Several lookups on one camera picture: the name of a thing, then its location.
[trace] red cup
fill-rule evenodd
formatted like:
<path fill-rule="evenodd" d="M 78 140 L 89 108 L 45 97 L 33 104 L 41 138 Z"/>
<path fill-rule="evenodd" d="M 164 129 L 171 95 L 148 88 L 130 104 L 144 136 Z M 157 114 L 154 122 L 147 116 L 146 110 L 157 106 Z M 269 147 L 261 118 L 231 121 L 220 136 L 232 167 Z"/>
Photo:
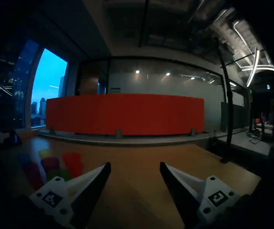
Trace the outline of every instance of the red cup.
<path fill-rule="evenodd" d="M 63 155 L 63 160 L 72 178 L 82 175 L 81 154 L 66 153 Z"/>
<path fill-rule="evenodd" d="M 43 158 L 40 163 L 42 164 L 46 173 L 60 169 L 60 163 L 56 157 Z"/>

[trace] building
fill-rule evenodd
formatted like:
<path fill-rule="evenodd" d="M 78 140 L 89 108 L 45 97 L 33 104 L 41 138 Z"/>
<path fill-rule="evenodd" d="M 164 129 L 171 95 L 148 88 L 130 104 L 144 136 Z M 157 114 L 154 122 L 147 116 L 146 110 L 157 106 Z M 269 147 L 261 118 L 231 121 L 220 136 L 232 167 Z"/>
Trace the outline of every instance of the building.
<path fill-rule="evenodd" d="M 39 115 L 46 114 L 46 100 L 45 98 L 41 98 L 39 102 Z"/>
<path fill-rule="evenodd" d="M 37 112 L 37 102 L 33 102 L 31 104 L 31 114 L 36 115 L 36 112 Z"/>
<path fill-rule="evenodd" d="M 42 116 L 46 116 L 46 101 L 42 102 Z"/>
<path fill-rule="evenodd" d="M 59 97 L 63 97 L 63 95 L 62 95 L 63 83 L 64 83 L 64 76 L 60 78 L 60 85 L 59 85 L 59 90 L 58 90 L 58 96 Z"/>

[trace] exposed ceiling duct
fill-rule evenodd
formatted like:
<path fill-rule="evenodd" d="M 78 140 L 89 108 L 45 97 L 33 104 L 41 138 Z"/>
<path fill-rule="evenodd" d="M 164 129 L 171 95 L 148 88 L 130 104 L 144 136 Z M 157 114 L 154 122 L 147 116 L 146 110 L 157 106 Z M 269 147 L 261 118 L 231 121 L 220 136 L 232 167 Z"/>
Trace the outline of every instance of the exposed ceiling duct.
<path fill-rule="evenodd" d="M 108 28 L 121 43 L 173 49 L 220 65 L 214 41 L 218 37 L 223 60 L 236 64 L 245 83 L 255 49 L 260 50 L 258 64 L 268 65 L 257 67 L 255 74 L 274 71 L 252 28 L 225 0 L 106 0 L 103 8 Z"/>

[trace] blue sky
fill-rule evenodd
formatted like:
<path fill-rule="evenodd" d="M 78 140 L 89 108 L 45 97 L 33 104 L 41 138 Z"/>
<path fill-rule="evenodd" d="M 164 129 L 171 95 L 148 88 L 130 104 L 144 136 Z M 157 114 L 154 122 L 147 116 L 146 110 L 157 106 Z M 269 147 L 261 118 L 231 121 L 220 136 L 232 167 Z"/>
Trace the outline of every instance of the blue sky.
<path fill-rule="evenodd" d="M 39 111 L 39 102 L 41 98 L 46 100 L 58 97 L 58 88 L 60 79 L 65 75 L 67 62 L 45 49 L 40 58 L 33 83 L 31 103 L 37 102 Z"/>

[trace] orange panel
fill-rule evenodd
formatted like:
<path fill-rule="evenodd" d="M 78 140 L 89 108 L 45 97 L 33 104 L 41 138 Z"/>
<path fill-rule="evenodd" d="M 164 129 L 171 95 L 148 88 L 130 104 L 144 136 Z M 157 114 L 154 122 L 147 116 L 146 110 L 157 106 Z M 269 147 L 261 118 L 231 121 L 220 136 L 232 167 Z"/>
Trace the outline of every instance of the orange panel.
<path fill-rule="evenodd" d="M 47 100 L 47 127 L 115 135 L 187 134 L 204 131 L 204 100 L 152 94 L 81 95 Z"/>

